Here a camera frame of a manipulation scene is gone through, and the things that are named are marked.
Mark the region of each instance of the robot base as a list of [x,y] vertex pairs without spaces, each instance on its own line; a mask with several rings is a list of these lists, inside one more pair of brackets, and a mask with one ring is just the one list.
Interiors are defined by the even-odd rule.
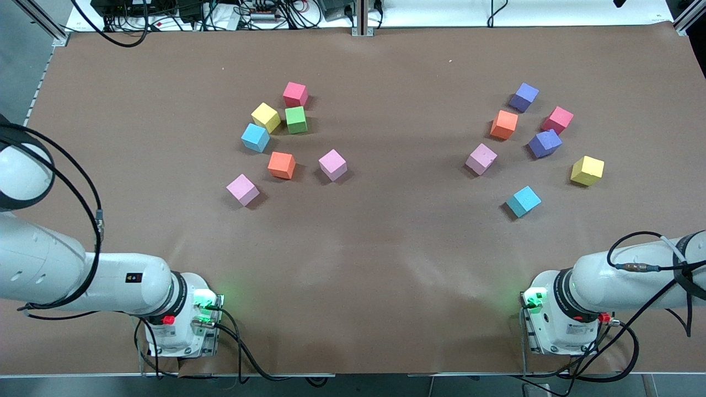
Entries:
[[596,340],[598,321],[582,323],[561,311],[554,297],[558,274],[555,270],[540,273],[521,294],[524,304],[539,303],[524,311],[529,347],[540,354],[582,355]]
[[150,345],[150,354],[160,357],[196,358],[216,354],[218,343],[218,328],[206,328],[192,324],[195,318],[210,317],[210,320],[220,322],[221,311],[204,310],[200,307],[196,295],[209,295],[207,299],[211,306],[223,307],[223,295],[216,295],[208,289],[208,284],[199,275],[182,273],[186,281],[186,297],[184,308],[174,317],[170,325],[152,326],[157,340],[157,348],[152,344],[152,337],[147,332],[146,338]]

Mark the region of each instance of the orange cube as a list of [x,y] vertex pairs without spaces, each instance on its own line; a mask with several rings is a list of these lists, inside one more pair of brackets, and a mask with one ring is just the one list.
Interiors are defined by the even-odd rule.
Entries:
[[273,177],[282,179],[291,179],[294,174],[294,166],[297,163],[294,161],[294,156],[289,153],[272,152],[270,156],[270,164],[267,169]]
[[508,139],[515,132],[517,126],[517,115],[514,113],[501,110],[493,120],[493,126],[490,127],[490,134],[500,139]]

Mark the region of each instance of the black label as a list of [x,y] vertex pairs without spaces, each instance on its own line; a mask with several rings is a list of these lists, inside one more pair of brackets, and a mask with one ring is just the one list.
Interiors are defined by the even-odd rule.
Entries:
[[142,283],[142,273],[127,273],[125,276],[126,283]]

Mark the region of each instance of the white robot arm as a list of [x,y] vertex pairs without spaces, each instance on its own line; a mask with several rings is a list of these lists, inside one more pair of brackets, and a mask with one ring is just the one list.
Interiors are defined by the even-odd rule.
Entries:
[[[47,167],[53,166],[49,151],[16,127],[0,126],[0,299],[41,306],[76,292],[88,279],[95,254],[86,253],[71,237],[8,211],[36,204],[54,181]],[[203,324],[220,320],[219,311],[206,307],[221,305],[222,296],[199,275],[171,271],[161,258],[100,253],[88,289],[56,309],[123,312],[143,318],[155,333],[156,340],[147,337],[151,354],[199,357],[215,354],[217,329]]]
[[[573,268],[540,273],[522,293],[530,348],[541,354],[581,355],[597,337],[601,313],[637,310],[677,281],[651,308],[683,307],[687,291],[694,306],[706,304],[706,232],[680,239],[617,248],[581,257]],[[693,271],[659,270],[678,263]]]

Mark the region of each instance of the gray floor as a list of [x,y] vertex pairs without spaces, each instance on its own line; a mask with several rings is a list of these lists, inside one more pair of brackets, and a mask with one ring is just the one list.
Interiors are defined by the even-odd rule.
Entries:
[[[44,9],[59,23],[68,19],[68,0],[40,0]],[[51,54],[51,40],[38,26],[9,0],[0,0],[0,113],[15,123],[22,123],[40,82],[44,66]],[[195,381],[140,377],[51,377],[0,379],[2,397],[94,396],[388,396],[428,397],[429,378],[405,375],[345,375],[331,379],[323,389],[311,388],[303,379],[269,383],[252,379],[234,386],[231,379]],[[554,391],[562,393],[567,382],[554,379]],[[654,384],[661,397],[703,396],[706,375],[657,375]],[[510,377],[483,377],[475,381],[466,377],[439,377],[432,396],[502,396],[519,397],[522,383]],[[575,385],[574,397],[646,396],[639,375],[615,384]]]

